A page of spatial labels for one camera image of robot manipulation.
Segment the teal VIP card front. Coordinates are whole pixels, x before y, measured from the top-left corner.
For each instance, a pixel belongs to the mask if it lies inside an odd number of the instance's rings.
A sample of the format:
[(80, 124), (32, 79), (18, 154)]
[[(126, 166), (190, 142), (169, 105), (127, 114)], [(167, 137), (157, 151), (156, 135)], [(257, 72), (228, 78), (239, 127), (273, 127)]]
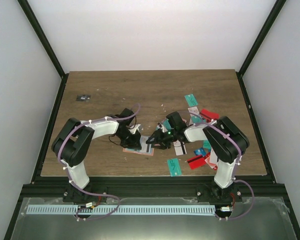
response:
[(168, 159), (167, 165), (171, 177), (179, 177), (182, 175), (182, 170), (178, 158)]

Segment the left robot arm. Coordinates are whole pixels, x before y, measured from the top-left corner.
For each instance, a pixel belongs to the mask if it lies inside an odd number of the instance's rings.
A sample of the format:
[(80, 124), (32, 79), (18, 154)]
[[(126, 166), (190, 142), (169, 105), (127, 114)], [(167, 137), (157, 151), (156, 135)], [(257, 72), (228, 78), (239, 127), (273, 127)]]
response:
[(92, 189), (87, 186), (90, 179), (84, 164), (92, 140), (116, 136), (122, 148), (142, 148), (141, 125), (135, 123), (130, 126), (136, 115), (136, 112), (125, 108), (120, 114), (106, 115), (95, 120), (70, 118), (53, 141), (51, 149), (66, 171), (69, 183), (76, 187), (74, 195), (79, 201), (87, 202), (92, 196)]

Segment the pink leather card holder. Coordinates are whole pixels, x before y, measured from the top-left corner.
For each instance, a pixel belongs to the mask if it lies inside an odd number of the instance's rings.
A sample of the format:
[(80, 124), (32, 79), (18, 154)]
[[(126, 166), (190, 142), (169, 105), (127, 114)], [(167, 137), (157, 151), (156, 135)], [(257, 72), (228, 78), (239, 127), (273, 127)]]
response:
[(154, 148), (151, 144), (147, 144), (146, 141), (149, 139), (149, 136), (141, 136), (140, 137), (140, 145), (141, 149), (132, 149), (132, 148), (124, 148), (122, 151), (124, 153), (132, 153), (132, 154), (139, 154), (145, 156), (153, 156), (154, 155)]

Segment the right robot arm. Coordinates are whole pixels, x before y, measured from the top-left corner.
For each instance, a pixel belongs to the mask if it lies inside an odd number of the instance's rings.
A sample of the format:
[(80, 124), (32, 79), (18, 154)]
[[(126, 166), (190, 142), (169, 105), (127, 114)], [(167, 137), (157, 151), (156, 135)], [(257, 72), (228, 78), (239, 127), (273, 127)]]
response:
[(219, 202), (230, 196), (229, 187), (235, 182), (235, 170), (242, 156), (250, 146), (248, 137), (227, 117), (211, 122), (201, 121), (187, 125), (179, 112), (175, 111), (166, 116), (171, 129), (158, 128), (146, 141), (154, 148), (168, 149), (171, 144), (179, 141), (182, 144), (197, 141), (208, 141), (212, 156), (218, 162), (212, 188), (213, 198)]

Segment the white card magnetic stripe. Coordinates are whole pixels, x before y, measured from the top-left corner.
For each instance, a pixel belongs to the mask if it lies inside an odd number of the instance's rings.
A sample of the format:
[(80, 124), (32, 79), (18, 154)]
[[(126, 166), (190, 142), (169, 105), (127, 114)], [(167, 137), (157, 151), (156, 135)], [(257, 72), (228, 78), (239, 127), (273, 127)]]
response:
[(140, 152), (143, 154), (151, 154), (153, 152), (152, 145), (146, 144), (148, 138), (149, 138), (148, 136), (142, 136), (142, 139), (140, 140), (140, 144), (141, 144)]

